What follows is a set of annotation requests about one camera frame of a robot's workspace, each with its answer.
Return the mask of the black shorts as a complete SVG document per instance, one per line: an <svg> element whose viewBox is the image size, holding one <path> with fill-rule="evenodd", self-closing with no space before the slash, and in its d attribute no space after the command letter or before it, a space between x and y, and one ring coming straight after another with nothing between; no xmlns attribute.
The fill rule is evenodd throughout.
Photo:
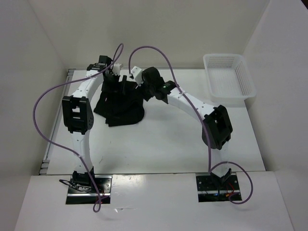
<svg viewBox="0 0 308 231"><path fill-rule="evenodd" d="M108 86L103 83L94 113L105 118L109 127L134 125L143 120L143 97L137 83L121 81Z"/></svg>

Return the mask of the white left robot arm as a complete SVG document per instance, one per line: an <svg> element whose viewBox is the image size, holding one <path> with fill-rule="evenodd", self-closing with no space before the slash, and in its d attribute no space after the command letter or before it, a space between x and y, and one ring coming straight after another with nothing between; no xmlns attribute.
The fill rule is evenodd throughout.
<svg viewBox="0 0 308 231"><path fill-rule="evenodd" d="M77 90L62 99L64 125L71 134L73 151L78 157L75 170L70 180L70 187L87 193L95 191L96 180L90 157L90 130L94 125L91 100L99 86L106 93L123 93L119 82L121 64L114 64L115 59L101 55L97 63L87 67L86 80Z"/></svg>

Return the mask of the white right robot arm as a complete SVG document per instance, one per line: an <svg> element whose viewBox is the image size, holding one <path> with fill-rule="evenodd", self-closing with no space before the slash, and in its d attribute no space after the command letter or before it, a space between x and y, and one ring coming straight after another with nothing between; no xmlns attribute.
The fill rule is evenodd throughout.
<svg viewBox="0 0 308 231"><path fill-rule="evenodd" d="M227 109L219 105L215 107L188 94L174 81L165 82L155 67L142 70L133 67L131 75L146 101L155 97L192 116L202 126L202 140L211 148L209 167L227 161L228 143L233 128Z"/></svg>

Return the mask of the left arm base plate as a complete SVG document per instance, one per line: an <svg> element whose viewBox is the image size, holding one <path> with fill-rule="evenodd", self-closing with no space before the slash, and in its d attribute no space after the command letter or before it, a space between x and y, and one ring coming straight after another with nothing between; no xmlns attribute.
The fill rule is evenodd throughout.
<svg viewBox="0 0 308 231"><path fill-rule="evenodd" d="M95 176L95 183L102 197L101 204L110 204L112 179L111 175ZM72 179L70 181L59 180L59 182L68 186L66 205L93 205L98 200L94 187L73 184Z"/></svg>

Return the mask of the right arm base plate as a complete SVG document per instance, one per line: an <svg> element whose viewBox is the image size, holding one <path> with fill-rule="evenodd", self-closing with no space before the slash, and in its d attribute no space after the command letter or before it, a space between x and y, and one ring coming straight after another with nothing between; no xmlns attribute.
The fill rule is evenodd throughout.
<svg viewBox="0 0 308 231"><path fill-rule="evenodd" d="M227 179L223 186L218 188L214 185L212 178L209 174L196 174L196 185L198 202L225 202L229 201L242 201L238 178L235 173Z"/></svg>

